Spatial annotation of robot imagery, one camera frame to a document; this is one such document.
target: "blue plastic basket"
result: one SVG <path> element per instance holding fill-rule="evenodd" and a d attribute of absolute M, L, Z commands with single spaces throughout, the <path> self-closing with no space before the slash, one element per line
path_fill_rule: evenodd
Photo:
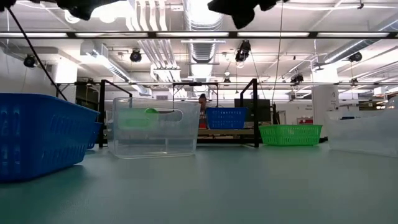
<path fill-rule="evenodd" d="M 99 123 L 99 122 L 94 123 L 93 130 L 91 132 L 92 134 L 90 137 L 90 142 L 88 143 L 87 149 L 94 148 L 95 142 L 97 141 L 98 133 L 99 133 L 101 127 L 102 127 L 102 123 Z"/>
<path fill-rule="evenodd" d="M 81 162 L 97 115 L 52 96 L 0 93 L 0 182 Z"/>
<path fill-rule="evenodd" d="M 207 126 L 210 129 L 243 129 L 247 108 L 208 108 Z"/>

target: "fluorescent light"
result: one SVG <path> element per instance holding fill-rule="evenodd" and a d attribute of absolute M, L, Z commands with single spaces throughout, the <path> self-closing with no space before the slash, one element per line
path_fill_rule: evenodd
<path fill-rule="evenodd" d="M 388 32 L 320 32 L 317 37 L 387 37 Z"/>
<path fill-rule="evenodd" d="M 308 37 L 309 32 L 238 32 L 238 37 Z"/>
<path fill-rule="evenodd" d="M 225 40 L 181 40 L 182 44 L 225 44 Z"/>
<path fill-rule="evenodd" d="M 228 32 L 158 32 L 157 37 L 227 37 Z"/>
<path fill-rule="evenodd" d="M 78 32 L 77 37 L 148 37 L 146 32 Z"/>
<path fill-rule="evenodd" d="M 28 37 L 68 37 L 67 33 L 48 33 L 48 32 L 31 32 L 26 33 Z M 0 37 L 16 38 L 24 37 L 21 32 L 0 32 Z"/>

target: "person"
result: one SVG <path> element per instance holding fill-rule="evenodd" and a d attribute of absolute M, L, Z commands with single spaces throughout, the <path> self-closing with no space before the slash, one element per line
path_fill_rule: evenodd
<path fill-rule="evenodd" d="M 199 128 L 207 128 L 207 120 L 206 120 L 206 104 L 207 104 L 207 99 L 206 95 L 202 93 L 199 96 L 199 103 L 200 103 L 200 118 L 199 118 Z"/>

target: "black cable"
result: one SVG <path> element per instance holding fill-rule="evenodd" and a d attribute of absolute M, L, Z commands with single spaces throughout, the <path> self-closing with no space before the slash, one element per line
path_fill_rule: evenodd
<path fill-rule="evenodd" d="M 45 75 L 47 76 L 47 78 L 49 78 L 51 84 L 54 85 L 55 89 L 58 91 L 58 93 L 61 94 L 62 98 L 63 98 L 64 100 L 68 101 L 67 98 L 65 97 L 65 95 L 61 92 L 61 90 L 58 88 L 58 86 L 57 86 L 57 85 L 55 84 L 55 82 L 52 80 L 52 78 L 51 78 L 50 74 L 48 73 L 47 69 L 45 69 L 44 64 L 42 63 L 42 61 L 40 60 L 39 56 L 37 55 L 35 49 L 33 48 L 32 43 L 30 42 L 30 40 L 29 40 L 28 36 L 26 35 L 24 29 L 22 28 L 21 24 L 20 24 L 19 21 L 17 20 L 17 17 L 14 15 L 14 13 L 11 11 L 10 8 L 7 8 L 7 10 L 9 11 L 10 15 L 12 16 L 12 18 L 13 18 L 14 21 L 15 21 L 15 23 L 17 24 L 19 30 L 20 30 L 20 31 L 22 32 L 22 34 L 24 35 L 25 40 L 27 41 L 27 43 L 28 43 L 30 49 L 32 50 L 33 54 L 35 55 L 35 57 L 36 57 L 38 63 L 40 64 L 40 66 L 41 66 L 42 69 L 44 70 Z"/>

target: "transparent container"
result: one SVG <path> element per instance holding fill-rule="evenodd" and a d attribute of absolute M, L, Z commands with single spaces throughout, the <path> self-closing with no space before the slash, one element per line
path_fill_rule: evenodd
<path fill-rule="evenodd" d="M 331 149 L 398 157 L 398 107 L 393 98 L 384 111 L 328 112 L 326 130 Z"/>
<path fill-rule="evenodd" d="M 198 138 L 198 103 L 115 98 L 110 151 L 120 158 L 190 156 Z"/>

